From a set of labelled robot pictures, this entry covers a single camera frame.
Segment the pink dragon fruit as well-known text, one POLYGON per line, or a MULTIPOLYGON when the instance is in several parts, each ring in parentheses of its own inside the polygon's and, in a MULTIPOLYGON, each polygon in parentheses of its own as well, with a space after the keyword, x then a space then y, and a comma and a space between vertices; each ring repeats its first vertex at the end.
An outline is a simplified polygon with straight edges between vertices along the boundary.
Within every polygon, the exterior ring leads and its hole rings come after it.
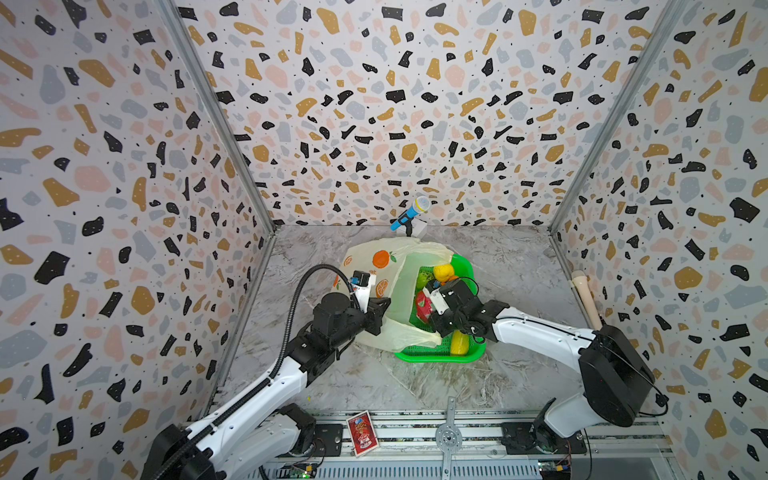
POLYGON ((432 302, 427 294, 419 292, 414 299, 415 315, 418 321, 425 326, 430 325, 430 316, 432 314, 432 302))

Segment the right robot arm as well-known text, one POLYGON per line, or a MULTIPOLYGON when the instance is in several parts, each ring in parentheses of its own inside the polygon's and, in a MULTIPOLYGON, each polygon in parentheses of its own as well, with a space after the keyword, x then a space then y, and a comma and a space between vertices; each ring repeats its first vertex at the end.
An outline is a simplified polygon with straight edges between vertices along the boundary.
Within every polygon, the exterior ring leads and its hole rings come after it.
POLYGON ((642 406, 656 389, 655 377, 620 329, 570 327, 502 301, 482 301, 462 279, 433 282, 422 291, 430 308, 428 323, 441 336, 462 333, 524 347, 580 374, 581 391, 551 399, 531 422, 512 424, 502 440, 508 450, 554 453, 588 427, 628 428, 646 414, 642 406))

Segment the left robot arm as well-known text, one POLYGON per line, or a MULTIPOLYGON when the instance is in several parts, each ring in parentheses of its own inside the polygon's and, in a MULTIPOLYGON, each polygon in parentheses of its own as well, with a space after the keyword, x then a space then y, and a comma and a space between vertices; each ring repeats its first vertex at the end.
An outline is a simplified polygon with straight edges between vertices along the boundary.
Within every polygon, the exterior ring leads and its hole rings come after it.
POLYGON ((372 298, 359 308, 346 294, 325 295, 272 370, 206 417, 162 430, 152 442, 142 478, 237 479, 289 452, 305 454, 316 421, 292 398, 360 333, 380 334, 390 304, 388 297, 372 298))

